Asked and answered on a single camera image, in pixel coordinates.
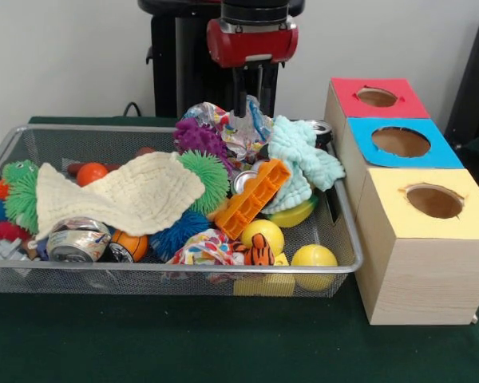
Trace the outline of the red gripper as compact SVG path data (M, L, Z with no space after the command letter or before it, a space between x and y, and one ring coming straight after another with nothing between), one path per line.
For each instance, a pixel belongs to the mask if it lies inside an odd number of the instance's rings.
M273 116L278 65L289 61L298 45L299 30L292 18L271 26L235 25L212 19L207 25L208 51L222 68L233 69L234 115L246 116L247 90L243 66L250 62L269 61L263 66L261 110Z

